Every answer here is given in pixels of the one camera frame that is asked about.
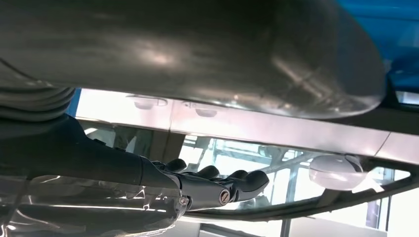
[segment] screw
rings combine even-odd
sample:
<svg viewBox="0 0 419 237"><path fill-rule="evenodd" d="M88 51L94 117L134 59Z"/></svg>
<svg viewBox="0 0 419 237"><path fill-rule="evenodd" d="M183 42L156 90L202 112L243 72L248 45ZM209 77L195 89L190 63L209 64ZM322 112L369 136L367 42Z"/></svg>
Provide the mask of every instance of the screw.
<svg viewBox="0 0 419 237"><path fill-rule="evenodd" d="M230 201L230 192L227 189L221 191L219 201L221 205L225 205Z"/></svg>
<svg viewBox="0 0 419 237"><path fill-rule="evenodd" d="M186 204L188 204L188 202L189 202L189 199L187 199L185 197L179 198L179 203L181 205L186 205Z"/></svg>

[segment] robotic hand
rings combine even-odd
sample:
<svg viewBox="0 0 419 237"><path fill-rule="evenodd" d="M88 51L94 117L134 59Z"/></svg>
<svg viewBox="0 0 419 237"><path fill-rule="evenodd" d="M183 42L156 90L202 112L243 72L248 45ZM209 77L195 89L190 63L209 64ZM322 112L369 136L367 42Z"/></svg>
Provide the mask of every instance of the robotic hand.
<svg viewBox="0 0 419 237"><path fill-rule="evenodd" d="M207 166L198 172L180 173L186 168L181 159L168 164L154 161L153 164L165 175L178 181L182 194L188 196L188 211L221 207L229 202L255 198L268 185L269 179L262 171L247 173L238 170L225 179L218 178L215 166Z"/></svg>

